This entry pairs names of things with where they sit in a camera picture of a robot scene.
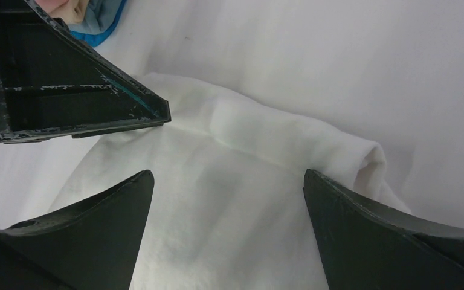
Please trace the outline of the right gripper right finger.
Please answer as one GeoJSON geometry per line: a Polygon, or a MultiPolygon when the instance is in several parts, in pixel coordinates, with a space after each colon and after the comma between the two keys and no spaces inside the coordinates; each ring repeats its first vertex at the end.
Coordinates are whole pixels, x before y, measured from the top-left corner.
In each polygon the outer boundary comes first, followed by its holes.
{"type": "Polygon", "coordinates": [[[330,289],[464,289],[464,228],[396,210],[312,169],[303,192],[330,289]]]}

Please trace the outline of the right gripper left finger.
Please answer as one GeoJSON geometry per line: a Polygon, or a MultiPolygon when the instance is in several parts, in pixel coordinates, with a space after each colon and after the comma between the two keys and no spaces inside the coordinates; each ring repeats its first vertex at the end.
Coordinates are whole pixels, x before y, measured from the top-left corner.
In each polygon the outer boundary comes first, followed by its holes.
{"type": "Polygon", "coordinates": [[[143,170],[51,213],[0,229],[0,289],[128,289],[154,188],[143,170]]]}

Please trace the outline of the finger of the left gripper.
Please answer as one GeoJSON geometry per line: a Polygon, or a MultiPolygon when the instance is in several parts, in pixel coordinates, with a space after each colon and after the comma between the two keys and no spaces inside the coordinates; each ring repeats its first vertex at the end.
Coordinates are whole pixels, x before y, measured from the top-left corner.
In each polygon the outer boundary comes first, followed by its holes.
{"type": "Polygon", "coordinates": [[[169,103],[34,1],[0,1],[0,143],[161,126],[169,103]]]}

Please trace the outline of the white t shirt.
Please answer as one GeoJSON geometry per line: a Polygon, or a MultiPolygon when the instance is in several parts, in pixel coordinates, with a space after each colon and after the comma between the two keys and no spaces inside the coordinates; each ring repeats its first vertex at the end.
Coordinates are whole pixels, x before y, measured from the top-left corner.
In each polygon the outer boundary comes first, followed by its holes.
{"type": "Polygon", "coordinates": [[[155,187],[131,289],[326,289],[303,196],[307,169],[397,210],[381,146],[200,80],[149,74],[160,127],[0,144],[0,228],[141,170],[155,187]]]}

